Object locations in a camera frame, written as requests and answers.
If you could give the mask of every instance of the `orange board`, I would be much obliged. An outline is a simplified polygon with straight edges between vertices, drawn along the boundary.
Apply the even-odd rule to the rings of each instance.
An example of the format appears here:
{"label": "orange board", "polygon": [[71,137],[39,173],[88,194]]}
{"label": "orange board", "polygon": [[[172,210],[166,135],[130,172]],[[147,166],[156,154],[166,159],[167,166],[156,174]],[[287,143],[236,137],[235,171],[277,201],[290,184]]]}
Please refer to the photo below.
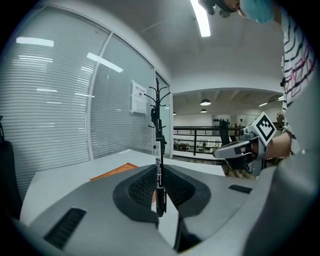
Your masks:
{"label": "orange board", "polygon": [[121,165],[120,167],[112,170],[112,171],[109,171],[105,174],[102,174],[100,176],[97,176],[97,177],[94,177],[94,178],[91,178],[90,181],[94,181],[94,180],[97,180],[97,179],[100,179],[102,177],[108,177],[108,176],[111,176],[111,175],[114,175],[114,174],[118,174],[118,173],[122,173],[122,172],[125,172],[125,171],[129,171],[131,169],[134,169],[134,168],[137,168],[138,166],[132,164],[132,163],[129,163],[127,162],[126,164],[124,165]]}

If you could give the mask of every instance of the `white ceiling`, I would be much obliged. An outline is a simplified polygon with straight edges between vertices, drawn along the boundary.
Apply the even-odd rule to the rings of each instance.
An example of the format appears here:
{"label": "white ceiling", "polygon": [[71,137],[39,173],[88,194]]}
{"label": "white ceiling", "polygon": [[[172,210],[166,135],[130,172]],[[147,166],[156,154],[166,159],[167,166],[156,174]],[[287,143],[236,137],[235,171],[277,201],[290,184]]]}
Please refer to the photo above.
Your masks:
{"label": "white ceiling", "polygon": [[[232,114],[243,109],[259,109],[259,105],[268,103],[282,96],[280,93],[253,90],[206,90],[173,95],[173,111],[177,114],[198,114],[201,109],[209,113]],[[201,106],[203,99],[211,102],[210,106]]]}
{"label": "white ceiling", "polygon": [[279,25],[256,22],[232,13],[209,16],[210,37],[201,37],[189,0],[92,0],[131,26],[171,68],[182,56],[212,48],[246,48],[281,59],[283,32]]}

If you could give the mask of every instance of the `striped shirt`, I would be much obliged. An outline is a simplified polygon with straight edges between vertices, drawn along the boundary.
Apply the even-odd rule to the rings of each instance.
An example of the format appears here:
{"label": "striped shirt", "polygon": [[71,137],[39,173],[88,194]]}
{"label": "striped shirt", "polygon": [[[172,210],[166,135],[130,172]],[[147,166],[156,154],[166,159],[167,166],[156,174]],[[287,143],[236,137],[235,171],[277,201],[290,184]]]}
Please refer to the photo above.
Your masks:
{"label": "striped shirt", "polygon": [[286,80],[282,105],[285,125],[282,133],[287,131],[291,133],[291,154],[295,155],[301,149],[294,131],[286,120],[285,113],[292,102],[306,88],[316,71],[318,72],[319,64],[306,36],[284,9],[282,9],[282,30],[284,32],[282,71]]}

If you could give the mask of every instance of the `white table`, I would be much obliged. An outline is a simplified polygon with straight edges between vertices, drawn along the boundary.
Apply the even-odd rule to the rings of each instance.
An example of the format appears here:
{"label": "white table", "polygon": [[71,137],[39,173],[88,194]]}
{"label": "white table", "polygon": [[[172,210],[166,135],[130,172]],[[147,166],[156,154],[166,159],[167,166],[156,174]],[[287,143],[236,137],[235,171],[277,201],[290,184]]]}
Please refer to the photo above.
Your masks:
{"label": "white table", "polygon": [[[166,165],[181,166],[198,172],[225,175],[219,165],[191,163],[167,158],[164,158],[163,162]],[[25,195],[20,221],[29,226],[44,210],[80,185],[126,163],[138,167],[153,165],[155,164],[155,156],[125,150],[93,161],[37,172]],[[170,244],[174,243],[173,231],[176,230],[177,222],[178,212],[168,198],[167,214],[160,219],[158,230]]]}

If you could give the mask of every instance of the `blue face mask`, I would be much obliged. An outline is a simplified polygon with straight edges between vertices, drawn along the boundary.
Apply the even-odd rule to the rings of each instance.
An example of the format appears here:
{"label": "blue face mask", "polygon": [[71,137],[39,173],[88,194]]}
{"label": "blue face mask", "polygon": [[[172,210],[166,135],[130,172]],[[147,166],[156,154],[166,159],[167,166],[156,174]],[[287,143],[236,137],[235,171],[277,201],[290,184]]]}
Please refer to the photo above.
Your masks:
{"label": "blue face mask", "polygon": [[271,0],[240,0],[240,8],[248,19],[260,24],[265,24],[275,19]]}

